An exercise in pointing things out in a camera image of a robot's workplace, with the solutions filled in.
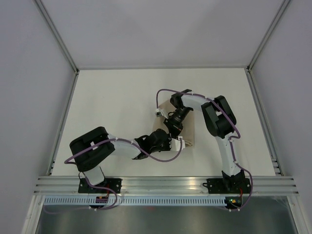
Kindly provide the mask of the beige cloth napkin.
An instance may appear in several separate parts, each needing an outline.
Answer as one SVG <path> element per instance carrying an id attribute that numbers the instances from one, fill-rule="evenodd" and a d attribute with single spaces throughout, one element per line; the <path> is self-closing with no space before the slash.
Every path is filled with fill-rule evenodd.
<path id="1" fill-rule="evenodd" d="M 169 100 L 159 105 L 160 109 L 163 109 L 166 113 L 173 112 L 176 108 L 170 103 Z M 156 117 L 153 123 L 152 131 L 162 129 L 166 133 L 169 132 L 168 128 L 163 123 L 165 120 L 164 116 Z M 194 112 L 190 111 L 182 122 L 183 130 L 180 135 L 183 137 L 187 147 L 195 145 L 195 116 Z"/>

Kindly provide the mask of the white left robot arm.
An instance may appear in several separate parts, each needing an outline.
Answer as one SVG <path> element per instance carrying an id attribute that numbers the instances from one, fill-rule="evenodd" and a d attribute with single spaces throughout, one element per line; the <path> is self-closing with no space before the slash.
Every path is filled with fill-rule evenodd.
<path id="1" fill-rule="evenodd" d="M 102 193 L 106 189 L 106 180 L 100 163 L 108 156 L 127 156 L 133 160 L 142 160 L 154 152 L 170 151 L 170 141 L 170 135 L 162 129 L 133 140 L 121 141 L 109 134 L 104 127 L 97 127 L 71 141 L 69 147 L 76 156 L 73 163 L 87 177 L 89 187 L 95 193 Z"/>

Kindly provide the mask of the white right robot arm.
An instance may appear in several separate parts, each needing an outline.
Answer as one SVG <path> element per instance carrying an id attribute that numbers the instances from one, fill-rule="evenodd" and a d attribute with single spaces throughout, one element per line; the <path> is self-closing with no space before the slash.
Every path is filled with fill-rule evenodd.
<path id="1" fill-rule="evenodd" d="M 186 89 L 171 95 L 170 103 L 175 111 L 164 120 L 172 139 L 177 139 L 183 130 L 183 120 L 190 111 L 197 110 L 203 114 L 208 132 L 215 137 L 222 160 L 221 187 L 226 193 L 239 193 L 245 186 L 244 170 L 238 166 L 235 156 L 234 136 L 237 132 L 236 118 L 224 96 L 214 99 L 203 95 L 191 94 Z"/>

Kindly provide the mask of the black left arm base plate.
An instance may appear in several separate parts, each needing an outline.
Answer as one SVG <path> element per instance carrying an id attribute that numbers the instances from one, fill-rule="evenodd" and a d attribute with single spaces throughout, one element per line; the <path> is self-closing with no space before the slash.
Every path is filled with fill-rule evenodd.
<path id="1" fill-rule="evenodd" d="M 79 194 L 119 194 L 122 187 L 121 178 L 107 178 L 98 185 L 91 185 L 86 178 L 80 179 L 78 186 Z"/>

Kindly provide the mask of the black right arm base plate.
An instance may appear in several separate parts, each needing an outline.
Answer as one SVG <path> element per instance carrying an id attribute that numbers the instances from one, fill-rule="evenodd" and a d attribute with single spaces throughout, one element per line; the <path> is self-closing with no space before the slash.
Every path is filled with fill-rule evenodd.
<path id="1" fill-rule="evenodd" d="M 249 194 L 252 188 L 248 178 L 239 180 L 209 178 L 203 185 L 208 189 L 209 194 Z"/>

